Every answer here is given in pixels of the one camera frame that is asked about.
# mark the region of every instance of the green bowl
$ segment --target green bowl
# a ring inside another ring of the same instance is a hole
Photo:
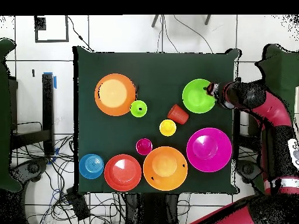
[[[183,103],[192,113],[206,113],[215,105],[215,98],[207,95],[204,87],[210,84],[204,79],[195,79],[189,82],[183,90]]]
[[[136,100],[131,104],[130,111],[134,117],[143,117],[147,113],[147,105],[142,100]]]

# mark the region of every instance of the bowl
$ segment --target bowl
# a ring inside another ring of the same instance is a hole
[[[215,98],[207,95],[204,87],[210,84],[204,79],[189,82],[183,90],[183,103],[192,113],[206,113],[215,105]]]
[[[216,172],[229,162],[232,146],[220,129],[204,128],[190,137],[186,152],[193,167],[202,172]]]

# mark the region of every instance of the green tablecloth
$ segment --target green tablecloth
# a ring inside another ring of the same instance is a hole
[[[232,111],[215,105],[204,114],[194,114],[184,107],[184,86],[197,78],[211,82],[234,80],[234,59],[237,49],[227,54],[164,54],[164,53],[92,53],[77,47],[79,83],[79,159],[88,153],[100,155],[104,162],[114,155],[125,153],[135,157],[143,165],[145,156],[135,150],[136,142],[149,138],[153,147],[171,146],[185,157],[186,144],[191,135],[205,127],[219,128],[230,138],[232,135]],[[101,78],[118,73],[129,77],[139,87],[138,99],[146,102],[147,114],[135,118],[130,113],[119,117],[106,115],[98,109],[94,91]],[[189,113],[185,125],[177,124],[173,136],[165,137],[159,132],[160,122],[177,103]],[[79,175],[79,192],[114,192],[105,182],[104,175],[88,180]],[[134,193],[158,192],[142,175]],[[237,189],[231,184],[231,161],[220,171],[203,173],[188,162],[185,182],[172,193],[228,193]]]

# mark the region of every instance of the orange cup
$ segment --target orange cup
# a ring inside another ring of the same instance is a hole
[[[183,109],[181,109],[177,104],[175,104],[169,111],[167,117],[170,118],[171,120],[174,120],[174,122],[177,122],[179,124],[184,124],[185,122],[187,122],[189,115]]]

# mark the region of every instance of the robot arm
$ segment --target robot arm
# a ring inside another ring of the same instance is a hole
[[[211,83],[207,94],[224,108],[237,107],[253,115],[262,127],[265,195],[241,199],[191,224],[298,224],[299,167],[290,151],[290,145],[298,149],[298,143],[285,105],[259,81],[232,82],[219,88]],[[277,210],[279,217],[274,217]]]

